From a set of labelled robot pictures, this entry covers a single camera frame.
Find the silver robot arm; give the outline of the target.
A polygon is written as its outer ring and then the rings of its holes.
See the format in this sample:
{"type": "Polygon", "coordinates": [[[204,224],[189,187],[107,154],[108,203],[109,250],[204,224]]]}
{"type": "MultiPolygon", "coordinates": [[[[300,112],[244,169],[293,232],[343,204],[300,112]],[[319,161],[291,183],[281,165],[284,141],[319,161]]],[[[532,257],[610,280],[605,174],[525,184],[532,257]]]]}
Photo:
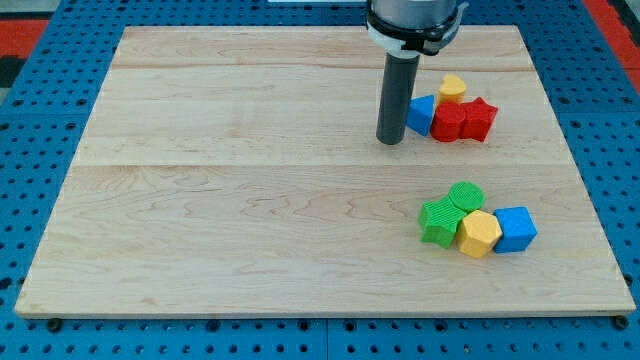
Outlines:
{"type": "Polygon", "coordinates": [[[468,7],[457,0],[367,0],[366,29],[388,55],[434,56],[456,37],[468,7]]]}

